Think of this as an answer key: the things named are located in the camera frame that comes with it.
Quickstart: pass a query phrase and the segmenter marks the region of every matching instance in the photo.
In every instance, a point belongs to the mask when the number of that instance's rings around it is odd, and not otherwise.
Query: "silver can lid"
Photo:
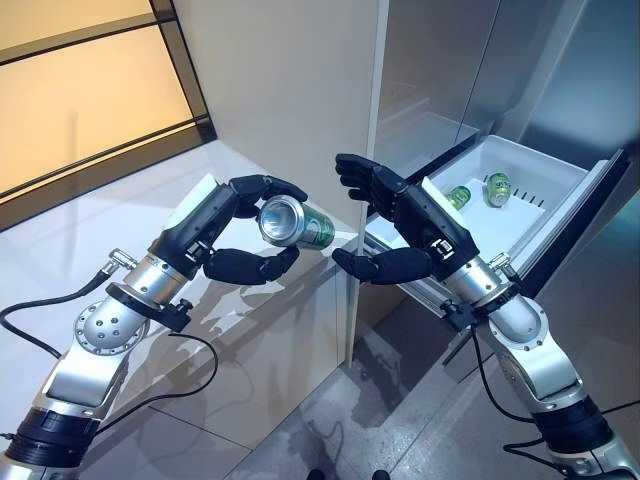
[[[304,230],[304,211],[295,198],[277,195],[262,206],[258,216],[262,238],[277,247],[293,245]]]

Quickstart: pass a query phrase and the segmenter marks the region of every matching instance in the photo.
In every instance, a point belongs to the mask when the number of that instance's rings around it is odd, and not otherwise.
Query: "white drawer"
[[[525,287],[529,287],[527,294],[534,296],[624,172],[626,164],[621,154],[618,151],[587,171],[503,138],[488,136],[429,178],[445,194],[458,185],[471,190],[471,200],[460,213],[480,256],[489,261],[501,252],[508,253]],[[484,180],[495,172],[506,173],[513,184],[512,197],[502,208],[489,207],[483,195]],[[369,219],[365,237],[369,253],[404,246],[407,244],[393,224],[378,215]],[[430,278],[400,287],[438,315],[441,315],[439,306],[452,296]]]

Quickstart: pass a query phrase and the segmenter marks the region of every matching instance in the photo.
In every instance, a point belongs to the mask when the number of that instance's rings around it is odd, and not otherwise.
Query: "can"
[[[511,179],[504,173],[494,173],[487,180],[487,200],[494,207],[502,207],[511,196]]]
[[[265,202],[258,227],[262,238],[272,245],[314,250],[328,247],[336,231],[329,217],[289,195],[276,195]]]
[[[462,185],[457,186],[446,195],[456,210],[460,210],[471,199],[471,191]]]

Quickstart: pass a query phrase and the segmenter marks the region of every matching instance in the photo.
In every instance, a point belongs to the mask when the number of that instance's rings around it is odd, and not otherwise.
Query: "cable connector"
[[[133,270],[137,265],[138,262],[136,262],[135,258],[119,248],[115,248],[111,250],[111,253],[109,254],[109,261],[100,270],[111,276],[120,267],[124,267],[127,270]]]
[[[511,266],[511,257],[509,256],[508,253],[504,253],[504,252],[499,253],[498,255],[493,257],[489,261],[489,267],[491,267],[491,270],[493,270],[494,272],[497,272],[498,270],[500,270],[502,273],[505,274],[507,278],[509,277],[509,274],[515,273],[515,270]]]
[[[176,305],[169,304],[154,320],[167,327],[172,332],[181,332],[187,323],[191,321],[191,317],[187,315],[187,312],[193,308],[193,305],[189,300],[184,298],[180,299],[180,303]]]
[[[440,305],[445,315],[442,319],[456,332],[461,332],[469,325],[476,325],[478,318],[473,314],[473,308],[468,304],[457,305],[450,298]]]

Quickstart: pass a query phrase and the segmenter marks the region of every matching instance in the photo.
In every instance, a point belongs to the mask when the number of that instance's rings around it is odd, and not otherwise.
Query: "gray floor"
[[[640,397],[639,213],[637,194],[537,298],[603,409]],[[477,374],[456,384],[444,373],[450,336],[404,300],[358,342],[354,366],[334,371],[227,478],[304,479],[312,468],[340,479],[378,468],[393,479],[561,478],[502,452],[537,432],[500,416]],[[499,401],[524,414],[493,358],[487,371]],[[608,420],[640,457],[640,409]]]

